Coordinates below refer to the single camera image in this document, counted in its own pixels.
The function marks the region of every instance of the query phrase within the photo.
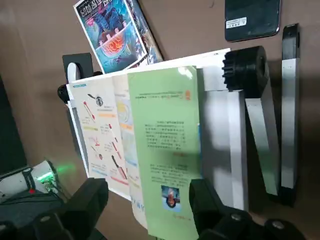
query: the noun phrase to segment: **screw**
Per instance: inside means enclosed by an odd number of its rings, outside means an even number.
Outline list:
[[[7,228],[7,226],[6,226],[6,225],[1,224],[1,225],[0,225],[0,232],[1,232],[2,230],[5,230],[6,228]]]
[[[50,216],[44,216],[44,217],[42,217],[41,219],[40,219],[40,222],[46,222],[46,221],[48,221],[50,219]]]
[[[280,229],[280,230],[285,228],[283,223],[280,221],[273,221],[272,226],[274,226],[276,229]]]
[[[231,215],[231,218],[232,218],[233,220],[236,220],[236,221],[240,221],[240,220],[241,220],[241,216],[238,215],[238,214],[232,214],[232,215]]]

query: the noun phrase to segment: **green page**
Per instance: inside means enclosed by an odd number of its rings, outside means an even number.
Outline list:
[[[201,178],[197,71],[129,73],[128,83],[148,233],[195,240],[189,184]]]

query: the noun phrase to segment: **book page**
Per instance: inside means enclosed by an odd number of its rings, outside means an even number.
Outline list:
[[[198,77],[194,67],[128,74],[148,233],[194,240],[189,185],[201,178]]]
[[[147,229],[145,206],[142,194],[140,170],[136,150],[134,121],[130,103],[128,76],[126,74],[114,76],[114,95],[121,131],[125,166],[130,186],[132,211],[135,219]]]
[[[104,178],[111,191],[130,199],[128,174],[111,77],[71,83],[92,178]]]

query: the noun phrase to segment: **black cable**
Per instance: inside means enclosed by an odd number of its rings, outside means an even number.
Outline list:
[[[65,194],[63,191],[61,191],[59,188],[57,188],[57,187],[54,186],[54,185],[52,185],[51,187],[54,188],[54,189],[56,189],[56,190],[58,191],[58,193],[62,194],[63,197],[64,197],[66,200],[69,199],[69,198],[66,196],[66,194]]]
[[[56,194],[55,192],[51,192],[60,202],[61,202],[61,204],[64,204],[65,203],[65,201],[61,198],[61,197],[59,197],[58,196],[58,194]]]
[[[41,193],[41,194],[33,194],[33,195],[28,195],[28,196],[21,196],[21,197],[14,197],[14,198],[9,198],[7,200],[5,200],[4,202],[11,202],[11,201],[15,201],[15,200],[20,200],[20,199],[28,199],[28,198],[37,198],[37,197],[51,197],[52,194],[49,193]]]
[[[57,202],[58,200],[43,200],[43,201],[16,201],[9,203],[0,203],[0,206],[3,205],[13,205],[13,204],[24,204],[24,203],[49,203],[49,202]]]

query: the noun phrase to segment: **black smartphone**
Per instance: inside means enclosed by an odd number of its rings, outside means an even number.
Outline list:
[[[281,0],[225,0],[224,35],[228,42],[276,35]]]

